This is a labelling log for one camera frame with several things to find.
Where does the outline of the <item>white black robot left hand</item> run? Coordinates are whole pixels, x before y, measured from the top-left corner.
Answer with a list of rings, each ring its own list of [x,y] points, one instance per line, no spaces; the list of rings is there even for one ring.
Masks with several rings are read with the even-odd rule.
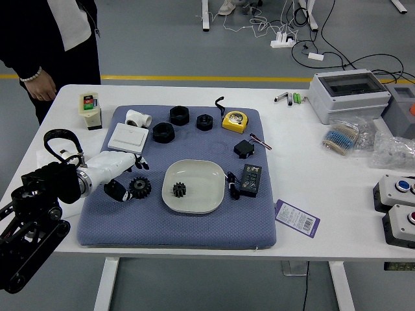
[[[77,169],[78,183],[81,196],[86,197],[104,185],[105,193],[118,202],[125,202],[133,198],[133,194],[115,180],[124,171],[133,166],[138,169],[149,169],[148,163],[142,155],[130,152],[103,151]]]

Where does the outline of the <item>person's hand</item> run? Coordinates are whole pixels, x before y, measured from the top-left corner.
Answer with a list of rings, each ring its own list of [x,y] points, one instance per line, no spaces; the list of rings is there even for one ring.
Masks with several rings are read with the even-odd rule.
[[[57,89],[51,76],[41,70],[36,78],[24,82],[27,91],[33,99],[52,101],[56,98]]]

